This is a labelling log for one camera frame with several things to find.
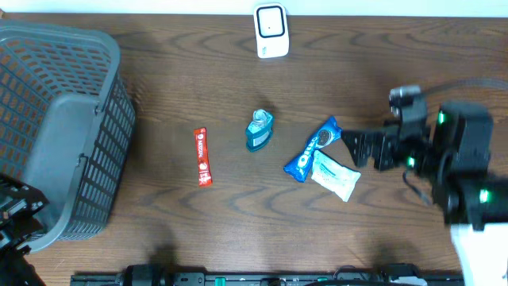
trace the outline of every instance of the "red packet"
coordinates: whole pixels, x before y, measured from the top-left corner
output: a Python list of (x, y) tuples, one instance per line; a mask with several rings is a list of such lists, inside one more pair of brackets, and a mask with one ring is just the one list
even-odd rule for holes
[(198, 151), (199, 187), (208, 187), (212, 185), (212, 174), (208, 162), (206, 128), (194, 130), (194, 139), (196, 140), (196, 151)]

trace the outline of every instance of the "white wall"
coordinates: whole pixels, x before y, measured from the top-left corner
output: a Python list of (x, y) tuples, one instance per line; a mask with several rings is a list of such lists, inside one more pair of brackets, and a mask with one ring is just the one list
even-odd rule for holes
[[(260, 0), (0, 0), (6, 12), (251, 14)], [(291, 15), (508, 17), (508, 0), (280, 0)]]

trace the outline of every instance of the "wood grain surface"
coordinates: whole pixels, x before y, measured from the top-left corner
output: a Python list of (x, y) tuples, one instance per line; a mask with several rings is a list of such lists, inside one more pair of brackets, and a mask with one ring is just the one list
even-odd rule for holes
[[(9, 14), (98, 29), (121, 47), (137, 129), (106, 230), (31, 254), (48, 285), (75, 272), (160, 262), (209, 271), (333, 271), (413, 262), (460, 269), (441, 212), (403, 184), (402, 170), (361, 170), (349, 203), (283, 166), (330, 115), (345, 129), (389, 118), (393, 87), (451, 79), (508, 79), (508, 20), (290, 17), (288, 56), (260, 60), (252, 17)], [(491, 170), (508, 174), (508, 96), (469, 89), (429, 99), (487, 105), (495, 119)], [(250, 153), (255, 109), (275, 115), (274, 137)], [(193, 129), (208, 129), (213, 187), (198, 188)], [(354, 167), (342, 142), (325, 152)]]

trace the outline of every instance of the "white packet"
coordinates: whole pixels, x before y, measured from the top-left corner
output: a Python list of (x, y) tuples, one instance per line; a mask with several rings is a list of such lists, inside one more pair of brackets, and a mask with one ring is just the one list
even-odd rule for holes
[(336, 193), (347, 202), (355, 188), (360, 173), (343, 167), (321, 151), (314, 152), (312, 180)]

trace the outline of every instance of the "blue snack wrapper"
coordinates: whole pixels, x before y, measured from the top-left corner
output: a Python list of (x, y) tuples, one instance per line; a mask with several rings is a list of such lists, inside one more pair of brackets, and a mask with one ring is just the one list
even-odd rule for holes
[(314, 151), (322, 149), (341, 138), (342, 128), (337, 126), (335, 117), (330, 117), (307, 141), (306, 147), (298, 156), (284, 166), (284, 172), (300, 183), (305, 182), (314, 162)]

